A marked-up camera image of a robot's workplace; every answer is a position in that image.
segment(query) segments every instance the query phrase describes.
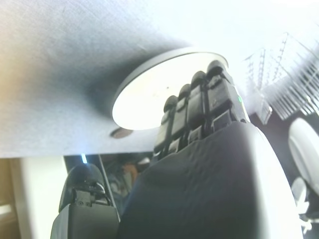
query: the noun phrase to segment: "robotic hand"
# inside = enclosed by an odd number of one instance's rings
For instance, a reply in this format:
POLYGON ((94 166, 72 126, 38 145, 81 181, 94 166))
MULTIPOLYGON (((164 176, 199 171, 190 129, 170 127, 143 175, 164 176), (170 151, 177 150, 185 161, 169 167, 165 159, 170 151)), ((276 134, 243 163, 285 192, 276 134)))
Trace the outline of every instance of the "robotic hand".
POLYGON ((138 177, 119 224, 109 205, 103 205, 108 214, 95 219, 94 203, 69 200, 63 209, 68 217, 59 219, 60 211, 51 238, 303 238, 280 163, 250 124, 220 62, 168 98, 154 160, 138 177), (92 216, 72 216, 71 207, 86 208, 92 216))

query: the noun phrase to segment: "white disc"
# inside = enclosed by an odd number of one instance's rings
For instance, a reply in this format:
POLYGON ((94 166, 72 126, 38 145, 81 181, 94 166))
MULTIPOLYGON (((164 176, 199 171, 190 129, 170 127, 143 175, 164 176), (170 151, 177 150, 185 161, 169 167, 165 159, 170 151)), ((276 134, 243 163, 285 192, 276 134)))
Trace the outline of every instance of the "white disc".
POLYGON ((189 48, 164 53, 141 65, 120 85, 113 104, 113 120, 122 128, 141 130, 160 126, 163 107, 171 95, 190 84, 197 71, 206 72, 213 60, 225 67, 224 57, 189 48))

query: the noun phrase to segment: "metal wire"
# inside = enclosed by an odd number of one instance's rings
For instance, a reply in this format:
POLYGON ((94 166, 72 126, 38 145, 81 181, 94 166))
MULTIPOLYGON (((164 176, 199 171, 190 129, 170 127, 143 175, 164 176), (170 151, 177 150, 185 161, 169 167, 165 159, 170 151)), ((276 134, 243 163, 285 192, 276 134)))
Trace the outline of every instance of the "metal wire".
POLYGON ((285 33, 280 43, 244 60, 246 99, 255 100, 255 112, 266 124, 272 109, 283 120, 301 111, 319 115, 319 26, 308 34, 285 33))

